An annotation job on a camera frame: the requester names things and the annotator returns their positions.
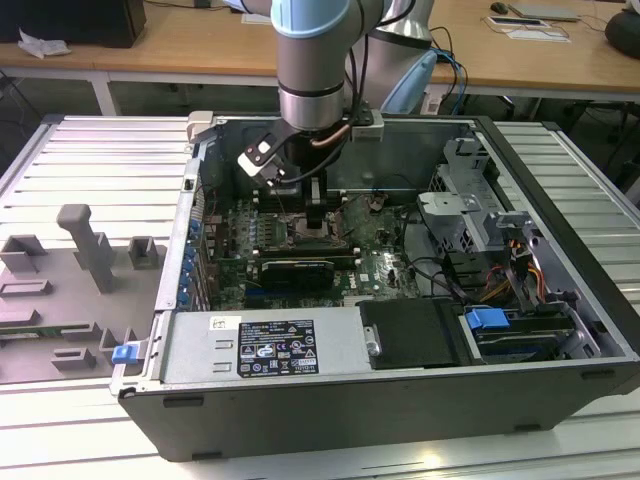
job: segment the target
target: blue cable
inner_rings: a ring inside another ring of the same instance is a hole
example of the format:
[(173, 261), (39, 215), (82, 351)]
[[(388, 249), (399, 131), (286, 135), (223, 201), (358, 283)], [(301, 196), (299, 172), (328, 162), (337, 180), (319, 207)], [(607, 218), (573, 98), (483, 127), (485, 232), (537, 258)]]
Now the blue cable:
[(456, 60), (454, 60), (453, 57), (451, 57), (451, 55), (449, 55), (449, 52), (445, 52), (444, 50), (440, 50), (438, 48), (434, 48), (433, 51), (436, 52), (436, 54), (440, 55), (442, 58), (444, 58), (451, 64), (451, 66), (456, 70), (456, 74), (460, 79), (460, 91), (458, 92), (458, 99), (456, 100), (456, 103), (453, 106), (453, 110), (451, 111), (452, 115), (457, 115), (458, 110), (462, 105), (463, 92), (467, 88), (467, 79), (462, 74), (462, 69), (460, 68), (460, 64)]

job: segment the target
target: motherboard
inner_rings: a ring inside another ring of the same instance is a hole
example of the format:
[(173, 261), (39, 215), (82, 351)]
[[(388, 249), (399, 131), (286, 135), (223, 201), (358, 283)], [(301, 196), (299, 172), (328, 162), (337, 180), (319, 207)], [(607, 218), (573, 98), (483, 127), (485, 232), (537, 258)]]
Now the motherboard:
[(288, 213), (280, 198), (238, 200), (223, 214), (208, 215), (212, 308), (338, 307), (419, 297), (415, 272), (402, 255), (406, 209), (385, 200), (382, 194), (343, 196), (320, 229), (306, 228), (305, 216)]

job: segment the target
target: white sticker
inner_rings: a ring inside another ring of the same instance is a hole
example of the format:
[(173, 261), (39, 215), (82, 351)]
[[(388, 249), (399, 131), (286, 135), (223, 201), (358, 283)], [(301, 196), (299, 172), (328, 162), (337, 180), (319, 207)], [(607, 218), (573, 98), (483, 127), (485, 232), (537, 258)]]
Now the white sticker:
[(305, 366), (305, 365), (315, 365), (316, 364), (316, 359), (315, 358), (300, 358), (298, 359), (297, 364), (301, 367)]
[(7, 333), (0, 335), (0, 340), (23, 340), (25, 338), (40, 338), (37, 333)]
[(242, 322), (239, 315), (215, 316), (209, 319), (209, 330), (237, 330)]

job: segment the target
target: paper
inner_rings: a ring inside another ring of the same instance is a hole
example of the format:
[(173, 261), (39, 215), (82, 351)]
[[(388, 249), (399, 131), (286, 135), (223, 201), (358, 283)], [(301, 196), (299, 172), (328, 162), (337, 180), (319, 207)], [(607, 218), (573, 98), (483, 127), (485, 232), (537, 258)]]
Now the paper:
[(509, 38), (513, 38), (514, 40), (538, 40), (541, 42), (571, 43), (571, 40), (569, 40), (562, 32), (555, 32), (552, 30), (522, 29), (502, 31), (506, 33)]
[(67, 55), (71, 53), (71, 50), (63, 40), (42, 40), (27, 35), (22, 30), (20, 30), (20, 37), (22, 40), (18, 42), (18, 47), (34, 57), (38, 57), (40, 60), (47, 55)]
[(256, 15), (254, 13), (243, 13), (242, 23), (254, 24), (254, 25), (271, 25), (271, 19), (262, 15)]

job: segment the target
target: gray plastic block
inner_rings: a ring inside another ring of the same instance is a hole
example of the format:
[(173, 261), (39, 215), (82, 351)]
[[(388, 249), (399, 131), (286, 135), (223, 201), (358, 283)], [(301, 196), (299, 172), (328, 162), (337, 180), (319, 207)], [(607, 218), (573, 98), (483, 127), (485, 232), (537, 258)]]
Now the gray plastic block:
[(100, 251), (98, 241), (89, 225), (89, 218), (89, 205), (70, 204), (62, 206), (56, 221), (71, 234), (82, 261), (88, 267), (100, 293), (109, 293), (113, 290), (114, 283), (111, 267), (108, 259)]
[[(100, 250), (100, 255), (102, 255), (102, 258), (107, 260), (107, 263), (109, 264), (110, 267), (113, 266), (113, 261), (116, 258), (116, 252), (111, 248), (109, 239), (102, 232), (95, 233), (94, 236), (98, 241), (98, 249)], [(80, 252), (73, 252), (73, 255), (76, 257), (76, 260), (78, 261), (78, 265), (80, 265), (80, 268), (82, 270), (89, 269), (89, 266), (84, 261), (82, 255), (80, 255)]]
[(153, 237), (133, 237), (129, 242), (129, 258), (134, 270), (158, 268), (158, 250)]
[[(127, 241), (124, 247), (112, 245), (116, 254), (111, 267), (115, 285), (113, 293), (108, 295), (98, 294), (89, 272), (78, 268), (73, 254), (76, 251), (75, 245), (50, 250), (47, 255), (31, 257), (38, 270), (33, 277), (16, 278), (6, 268), (0, 272), (0, 284), (47, 279), (51, 281), (53, 289), (48, 295), (1, 297), (0, 311), (36, 310), (41, 317), (38, 323), (17, 328), (53, 329), (59, 333), (6, 343), (0, 340), (0, 385), (111, 376), (113, 366), (110, 358), (105, 358), (106, 354), (98, 351), (102, 332), (95, 340), (70, 343), (62, 336), (61, 330), (75, 330), (81, 326), (87, 328), (95, 322), (102, 330), (109, 328), (117, 340), (126, 338), (129, 327), (135, 331), (136, 336), (149, 333), (166, 247), (156, 244), (160, 261), (158, 269), (134, 270), (131, 267), (128, 244)], [(51, 363), (55, 349), (80, 347), (88, 348), (95, 355), (94, 368), (60, 371)]]
[(36, 310), (0, 312), (0, 328), (35, 325), (38, 320), (40, 320), (40, 314)]
[(0, 298), (48, 295), (52, 289), (53, 286), (48, 280), (14, 280), (0, 282)]
[(60, 371), (84, 370), (96, 366), (96, 357), (88, 348), (58, 348), (53, 351), (51, 363)]
[(68, 342), (90, 342), (98, 340), (102, 335), (102, 329), (97, 323), (90, 323), (88, 326), (80, 328), (67, 328), (60, 332), (62, 337)]
[(46, 254), (35, 235), (15, 235), (10, 236), (0, 250), (0, 260), (14, 275), (28, 275), (37, 272), (30, 257)]
[(113, 356), (113, 350), (119, 345), (113, 333), (108, 328), (105, 328), (102, 332), (102, 338), (100, 339), (100, 345), (98, 351), (104, 355), (104, 357), (111, 363), (111, 357)]

